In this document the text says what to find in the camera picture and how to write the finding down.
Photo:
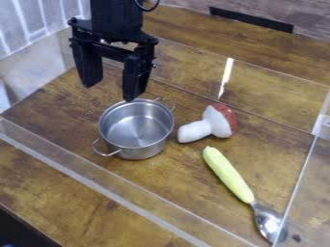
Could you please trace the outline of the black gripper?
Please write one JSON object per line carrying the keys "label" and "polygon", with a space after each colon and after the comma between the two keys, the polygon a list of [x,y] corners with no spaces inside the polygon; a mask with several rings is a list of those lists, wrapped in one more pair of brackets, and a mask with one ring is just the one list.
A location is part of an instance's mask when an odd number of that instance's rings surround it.
{"label": "black gripper", "polygon": [[85,88],[102,79],[101,57],[124,61],[124,101],[133,101],[144,92],[152,71],[154,46],[158,40],[142,31],[142,14],[149,8],[144,0],[90,0],[90,18],[72,17],[69,46],[80,80]]}

